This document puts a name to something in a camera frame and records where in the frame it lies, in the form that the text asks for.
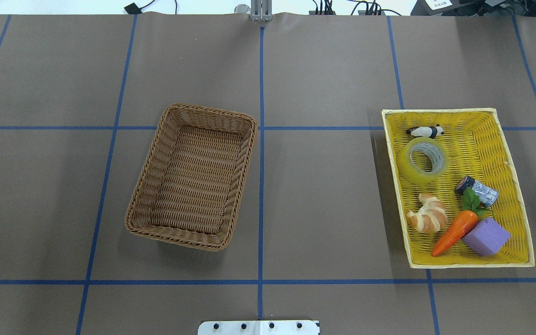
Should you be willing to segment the purple foam block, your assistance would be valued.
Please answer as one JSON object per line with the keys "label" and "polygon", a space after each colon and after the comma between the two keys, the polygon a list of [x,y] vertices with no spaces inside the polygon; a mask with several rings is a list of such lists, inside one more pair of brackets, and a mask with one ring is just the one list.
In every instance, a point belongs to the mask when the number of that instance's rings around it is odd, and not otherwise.
{"label": "purple foam block", "polygon": [[493,218],[485,218],[461,240],[478,256],[493,256],[510,240],[512,234]]}

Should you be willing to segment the usb hub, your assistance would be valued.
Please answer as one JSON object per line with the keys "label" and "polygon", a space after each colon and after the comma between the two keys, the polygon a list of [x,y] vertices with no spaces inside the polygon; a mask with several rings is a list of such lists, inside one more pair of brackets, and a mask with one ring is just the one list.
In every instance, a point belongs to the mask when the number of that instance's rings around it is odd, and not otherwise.
{"label": "usb hub", "polygon": [[366,6],[364,10],[363,15],[369,15],[369,16],[382,16],[384,15],[385,9],[376,1],[376,0],[359,0],[357,2],[356,7],[360,4],[364,4]]}
{"label": "usb hub", "polygon": [[315,8],[308,12],[309,15],[336,15],[335,10],[332,7],[332,0],[312,0],[311,2],[313,2]]}

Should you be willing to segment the yellow clear tape roll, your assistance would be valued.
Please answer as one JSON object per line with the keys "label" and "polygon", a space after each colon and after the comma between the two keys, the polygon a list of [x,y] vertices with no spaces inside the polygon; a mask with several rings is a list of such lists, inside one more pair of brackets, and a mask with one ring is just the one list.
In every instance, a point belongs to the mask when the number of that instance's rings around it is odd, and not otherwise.
{"label": "yellow clear tape roll", "polygon": [[[432,165],[430,171],[417,166],[413,159],[413,153],[424,154]],[[430,138],[414,138],[403,147],[396,156],[396,167],[400,176],[412,184],[426,185],[441,178],[449,169],[449,155],[436,140]]]}

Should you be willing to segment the toy orange carrot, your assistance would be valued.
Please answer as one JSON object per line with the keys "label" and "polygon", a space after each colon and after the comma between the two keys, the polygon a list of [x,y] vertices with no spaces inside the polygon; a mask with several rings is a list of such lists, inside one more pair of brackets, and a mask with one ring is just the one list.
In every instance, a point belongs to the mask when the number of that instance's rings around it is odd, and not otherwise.
{"label": "toy orange carrot", "polygon": [[432,252],[433,257],[438,257],[454,246],[466,234],[468,234],[479,222],[479,217],[485,213],[481,207],[479,196],[470,187],[466,188],[460,197],[463,210],[459,212],[448,229],[436,242]]}

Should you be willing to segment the brown table mat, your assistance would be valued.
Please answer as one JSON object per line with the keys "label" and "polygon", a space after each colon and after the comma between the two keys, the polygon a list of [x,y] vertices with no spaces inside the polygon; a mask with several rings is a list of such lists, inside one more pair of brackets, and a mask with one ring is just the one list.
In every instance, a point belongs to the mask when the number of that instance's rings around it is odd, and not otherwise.
{"label": "brown table mat", "polygon": [[[125,214],[173,103],[260,123],[221,252]],[[536,256],[536,19],[0,15],[0,335],[536,335],[532,268],[412,269],[383,109],[491,107]]]}

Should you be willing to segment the panda figurine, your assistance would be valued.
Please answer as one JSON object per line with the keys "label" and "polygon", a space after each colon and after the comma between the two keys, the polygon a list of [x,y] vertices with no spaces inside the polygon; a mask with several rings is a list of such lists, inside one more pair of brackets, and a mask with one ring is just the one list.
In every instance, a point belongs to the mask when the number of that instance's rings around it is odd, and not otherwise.
{"label": "panda figurine", "polygon": [[406,134],[411,135],[415,138],[423,137],[423,138],[430,138],[430,139],[436,139],[441,135],[444,135],[444,129],[440,126],[440,124],[436,124],[435,126],[430,127],[411,127],[406,130]]}

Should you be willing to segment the black box with label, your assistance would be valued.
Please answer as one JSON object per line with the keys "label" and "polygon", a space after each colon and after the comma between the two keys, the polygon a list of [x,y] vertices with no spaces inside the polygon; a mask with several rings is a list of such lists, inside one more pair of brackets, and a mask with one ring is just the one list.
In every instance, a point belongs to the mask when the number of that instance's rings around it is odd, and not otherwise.
{"label": "black box with label", "polygon": [[410,16],[472,16],[485,0],[417,0]]}

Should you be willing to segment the white metal base plate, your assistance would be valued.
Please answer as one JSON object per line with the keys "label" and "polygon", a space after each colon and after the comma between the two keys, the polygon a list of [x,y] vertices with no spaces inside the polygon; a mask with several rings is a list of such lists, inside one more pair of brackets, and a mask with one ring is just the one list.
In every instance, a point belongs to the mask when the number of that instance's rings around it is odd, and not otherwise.
{"label": "white metal base plate", "polygon": [[313,320],[249,320],[202,322],[198,335],[319,335],[321,325]]}

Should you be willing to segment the aluminium frame post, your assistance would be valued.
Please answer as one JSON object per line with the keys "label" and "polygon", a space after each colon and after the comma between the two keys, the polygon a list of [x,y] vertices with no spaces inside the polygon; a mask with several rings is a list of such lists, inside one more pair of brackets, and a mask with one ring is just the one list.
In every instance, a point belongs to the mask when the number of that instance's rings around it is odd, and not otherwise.
{"label": "aluminium frame post", "polygon": [[272,21],[272,0],[251,0],[250,19],[251,21]]}

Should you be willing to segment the left usb hub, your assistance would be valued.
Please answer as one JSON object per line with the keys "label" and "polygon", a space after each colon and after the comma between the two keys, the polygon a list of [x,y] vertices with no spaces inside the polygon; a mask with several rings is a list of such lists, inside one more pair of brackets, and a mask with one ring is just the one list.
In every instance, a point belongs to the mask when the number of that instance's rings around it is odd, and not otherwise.
{"label": "left usb hub", "polygon": [[332,7],[332,0],[312,0],[311,2],[313,2],[315,8],[308,12],[309,15],[336,15],[335,10]]}

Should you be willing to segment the toy croissant bread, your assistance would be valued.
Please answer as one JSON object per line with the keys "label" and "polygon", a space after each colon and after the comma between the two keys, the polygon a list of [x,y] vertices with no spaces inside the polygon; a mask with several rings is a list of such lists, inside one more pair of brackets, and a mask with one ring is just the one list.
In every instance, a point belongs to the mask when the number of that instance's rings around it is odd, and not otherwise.
{"label": "toy croissant bread", "polygon": [[421,208],[417,212],[406,212],[409,225],[420,233],[434,233],[445,228],[448,225],[448,217],[444,203],[429,193],[421,193],[418,198],[422,203]]}

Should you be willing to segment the brown wicker basket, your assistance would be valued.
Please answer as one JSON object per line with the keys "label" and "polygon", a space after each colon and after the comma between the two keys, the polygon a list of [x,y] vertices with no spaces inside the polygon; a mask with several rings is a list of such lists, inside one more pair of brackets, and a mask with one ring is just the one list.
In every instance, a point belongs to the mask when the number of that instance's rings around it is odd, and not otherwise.
{"label": "brown wicker basket", "polygon": [[227,248],[258,129],[245,113],[168,106],[126,210],[127,231],[210,252]]}

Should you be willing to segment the yellow wicker basket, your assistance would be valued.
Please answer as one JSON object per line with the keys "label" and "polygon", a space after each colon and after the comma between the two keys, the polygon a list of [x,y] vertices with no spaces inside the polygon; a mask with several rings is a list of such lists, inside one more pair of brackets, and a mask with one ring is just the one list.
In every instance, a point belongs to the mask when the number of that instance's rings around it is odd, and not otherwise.
{"label": "yellow wicker basket", "polygon": [[[401,221],[403,242],[410,267],[442,268],[501,268],[533,267],[535,255],[523,194],[508,143],[493,108],[467,109],[400,109],[382,110],[383,129],[393,176],[394,193]],[[445,134],[434,139],[449,155],[449,169],[436,181],[416,185],[400,176],[396,156],[415,137],[406,134],[411,127],[440,124]],[[413,153],[414,162],[430,171],[430,160],[422,153]],[[429,193],[440,199],[448,219],[454,219],[462,209],[456,184],[464,176],[472,176],[499,192],[498,200],[481,218],[493,218],[512,237],[493,256],[478,256],[459,241],[438,257],[432,252],[444,229],[420,233],[413,229],[406,212],[421,206],[419,194]]]}

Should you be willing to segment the right usb hub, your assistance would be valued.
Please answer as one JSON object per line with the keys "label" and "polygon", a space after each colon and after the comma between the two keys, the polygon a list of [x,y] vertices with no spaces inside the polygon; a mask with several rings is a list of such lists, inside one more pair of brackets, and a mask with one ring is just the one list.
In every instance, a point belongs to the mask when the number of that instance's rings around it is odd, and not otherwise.
{"label": "right usb hub", "polygon": [[357,2],[356,7],[360,4],[364,4],[366,6],[364,10],[363,15],[369,15],[369,16],[382,16],[384,15],[385,9],[376,1],[376,0],[359,0]]}

